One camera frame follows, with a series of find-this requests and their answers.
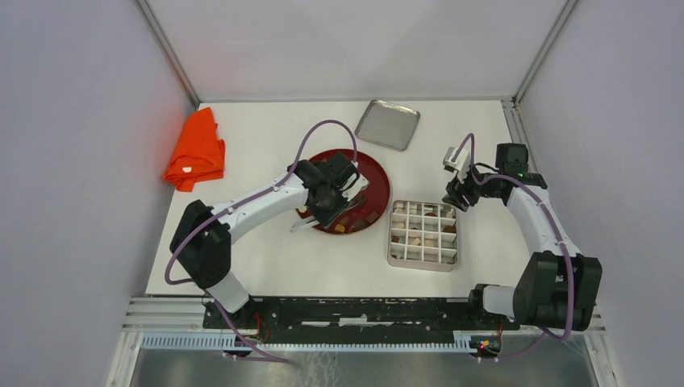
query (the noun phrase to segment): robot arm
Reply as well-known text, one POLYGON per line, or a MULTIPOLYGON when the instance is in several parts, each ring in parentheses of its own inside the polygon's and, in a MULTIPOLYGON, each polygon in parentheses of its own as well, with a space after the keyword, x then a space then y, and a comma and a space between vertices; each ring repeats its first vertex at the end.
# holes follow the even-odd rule
POLYGON ((354 206, 354 198, 367 185, 357 164, 341 153, 324 162, 301 160, 294 173, 284 173, 242 197, 213 206, 199 200, 190 203, 171 241, 171 251, 200 224, 218 216, 180 251, 178 261, 200 289, 233 313, 249 300, 249 294, 231 272, 231 245, 254 227, 305 205, 315 223, 328 228, 354 206))
POLYGON ((569 278, 564 252, 556 237, 560 235, 573 270, 572 329, 584 331, 589 326, 599 290, 601 264, 596 258, 584 257, 568 238, 551 207, 544 178, 528 171, 527 148, 522 144, 499 144, 497 175, 508 178, 489 179, 493 173, 480 173, 476 166, 470 165, 467 150, 462 151, 450 148, 444 157, 444 168, 456 172, 456 176, 448 183, 443 201, 467 211, 479 198, 501 198, 518 222, 531 255, 515 288, 479 284, 471 291, 470 301, 488 312, 515 318, 521 324, 565 327, 569 278), (517 186, 512 179, 525 188, 517 186))

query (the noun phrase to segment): gray floor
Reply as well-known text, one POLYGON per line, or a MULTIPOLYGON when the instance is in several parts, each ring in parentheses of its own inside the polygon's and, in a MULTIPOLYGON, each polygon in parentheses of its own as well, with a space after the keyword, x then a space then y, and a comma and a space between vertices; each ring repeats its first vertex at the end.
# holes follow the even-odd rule
MULTIPOLYGON (((532 340, 505 338, 503 355, 532 340)), ((464 354, 274 352, 292 364, 235 362, 219 352, 143 350, 133 386, 596 386, 584 339, 546 339, 528 355, 478 364, 464 354)))

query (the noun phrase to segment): orange towel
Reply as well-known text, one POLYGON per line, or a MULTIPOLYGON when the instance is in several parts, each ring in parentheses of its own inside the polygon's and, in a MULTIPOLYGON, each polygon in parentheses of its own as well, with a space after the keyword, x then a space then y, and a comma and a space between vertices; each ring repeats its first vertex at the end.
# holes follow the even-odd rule
POLYGON ((223 177, 226 145, 216 135, 211 108, 194 112, 186 121, 164 180, 190 192, 194 183, 223 177))

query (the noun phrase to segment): tabletop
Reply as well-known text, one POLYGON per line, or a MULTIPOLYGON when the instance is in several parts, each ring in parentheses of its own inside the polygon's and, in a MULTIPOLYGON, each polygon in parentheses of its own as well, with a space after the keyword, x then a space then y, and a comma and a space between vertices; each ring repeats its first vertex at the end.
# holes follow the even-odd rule
MULTIPOLYGON (((256 227, 232 246, 231 270, 252 295, 288 297, 467 297, 477 283, 515 286, 529 253, 512 214, 498 199, 482 199, 459 214, 458 263, 448 273, 395 268, 387 262, 390 208, 395 200, 439 203, 453 178, 442 168, 449 146, 475 134, 476 162, 494 164, 496 145, 511 142, 497 101, 402 101, 420 112, 413 139, 404 152, 358 140, 358 150, 387 172, 390 206, 371 227, 352 235, 314 229, 290 234, 295 211, 256 227)), ((198 183, 193 192, 175 192, 156 252, 147 294, 197 294, 195 284, 169 286, 164 270, 170 240, 186 206, 202 199, 225 202, 263 186, 294 161, 302 137, 324 119, 338 119, 352 130, 367 102, 208 103, 226 143, 223 179, 198 183)), ((302 156, 350 148, 347 132, 325 125, 308 140, 302 156)), ((185 278, 176 264, 172 278, 185 278)))

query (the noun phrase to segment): red plate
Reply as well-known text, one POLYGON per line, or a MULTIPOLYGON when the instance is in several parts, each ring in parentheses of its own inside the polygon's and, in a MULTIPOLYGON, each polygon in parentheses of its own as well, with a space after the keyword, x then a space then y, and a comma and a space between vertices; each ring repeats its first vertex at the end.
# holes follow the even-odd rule
MULTIPOLYGON (((322 161, 329 159, 337 152, 347 156, 350 160, 354 156, 352 149, 331 149, 316 156, 311 157, 310 161, 322 161)), ((327 229, 324 230, 320 225, 315 226, 315 229, 334 235, 353 234, 355 232, 365 230, 370 225, 377 222, 382 214, 385 213, 387 205, 390 203, 390 179, 387 178, 385 169, 382 169, 380 164, 365 153, 358 152, 357 161, 359 162, 359 172, 368 179, 368 187, 358 194, 358 198, 365 200, 359 206, 352 208, 345 212, 327 229), (335 229, 336 226, 344 227, 344 231, 335 229)), ((297 211, 300 218, 308 218, 311 216, 309 211, 300 213, 297 211)))

